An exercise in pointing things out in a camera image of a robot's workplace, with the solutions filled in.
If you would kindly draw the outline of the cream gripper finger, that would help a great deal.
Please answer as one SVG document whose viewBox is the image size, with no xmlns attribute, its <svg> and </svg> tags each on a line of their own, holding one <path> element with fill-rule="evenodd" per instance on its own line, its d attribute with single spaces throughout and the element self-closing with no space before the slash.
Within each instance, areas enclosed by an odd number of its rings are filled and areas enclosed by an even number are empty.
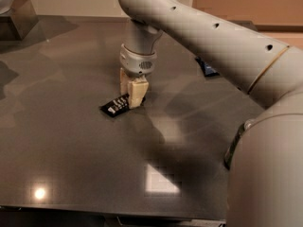
<svg viewBox="0 0 303 227">
<path fill-rule="evenodd" d="M 120 69 L 120 93 L 122 95 L 125 95 L 128 93 L 128 83 L 129 83 L 129 77 L 125 73 L 125 70 L 123 68 Z"/>
<path fill-rule="evenodd" d="M 128 82 L 128 101 L 131 109 L 141 105 L 148 88 L 149 83 L 145 77 L 135 78 Z"/>
</svg>

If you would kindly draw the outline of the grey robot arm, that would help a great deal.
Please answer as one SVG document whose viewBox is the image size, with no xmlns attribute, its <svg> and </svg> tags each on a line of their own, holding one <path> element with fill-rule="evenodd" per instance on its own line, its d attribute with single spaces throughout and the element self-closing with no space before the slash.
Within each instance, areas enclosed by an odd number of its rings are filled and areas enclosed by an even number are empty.
<svg viewBox="0 0 303 227">
<path fill-rule="evenodd" d="M 301 49 L 176 0 L 118 2 L 133 20 L 120 54 L 129 75 L 153 70 L 164 31 L 264 109 L 232 158 L 226 227 L 303 227 Z"/>
</svg>

